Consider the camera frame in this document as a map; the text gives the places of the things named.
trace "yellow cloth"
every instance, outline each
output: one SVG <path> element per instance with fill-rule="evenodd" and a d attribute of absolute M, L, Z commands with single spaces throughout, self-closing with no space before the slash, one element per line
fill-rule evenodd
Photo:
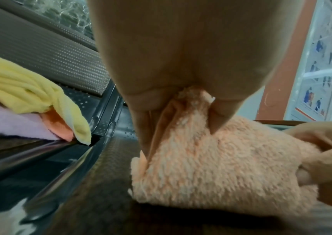
<path fill-rule="evenodd" d="M 54 108 L 77 140 L 89 145 L 90 127 L 63 89 L 43 76 L 0 58 L 0 102 L 15 113 L 45 113 Z"/>

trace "instruction poster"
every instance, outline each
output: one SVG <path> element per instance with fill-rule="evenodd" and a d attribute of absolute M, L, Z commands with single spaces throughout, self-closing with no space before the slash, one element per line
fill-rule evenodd
<path fill-rule="evenodd" d="M 291 115 L 293 120 L 326 120 L 332 100 L 332 75 L 323 75 L 322 71 L 329 69 L 332 69 L 332 4 L 325 1 L 317 17 L 296 107 Z"/>

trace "fluffy pink towel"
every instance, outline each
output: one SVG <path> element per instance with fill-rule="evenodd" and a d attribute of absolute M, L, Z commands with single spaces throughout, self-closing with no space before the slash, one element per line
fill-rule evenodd
<path fill-rule="evenodd" d="M 243 117 L 214 135 L 207 127 L 212 98 L 192 87 L 163 111 L 148 160 L 131 161 L 132 197 L 140 203 L 221 209 L 256 216 L 298 215 L 317 202 L 317 186 L 299 187 L 312 144 Z"/>
<path fill-rule="evenodd" d="M 60 139 L 47 129 L 38 113 L 15 114 L 1 105 L 0 135 L 47 140 Z"/>

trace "clear plastic bag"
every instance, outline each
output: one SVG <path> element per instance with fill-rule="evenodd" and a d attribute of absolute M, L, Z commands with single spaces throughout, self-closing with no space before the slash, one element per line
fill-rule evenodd
<path fill-rule="evenodd" d="M 93 38 L 85 0 L 15 0 L 39 15 L 46 16 L 89 38 Z"/>

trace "purple cloth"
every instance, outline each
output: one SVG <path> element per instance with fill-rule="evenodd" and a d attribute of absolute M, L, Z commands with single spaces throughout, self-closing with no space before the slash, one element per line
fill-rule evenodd
<path fill-rule="evenodd" d="M 0 135 L 58 140 L 44 125 L 38 113 L 15 114 L 0 106 Z"/>

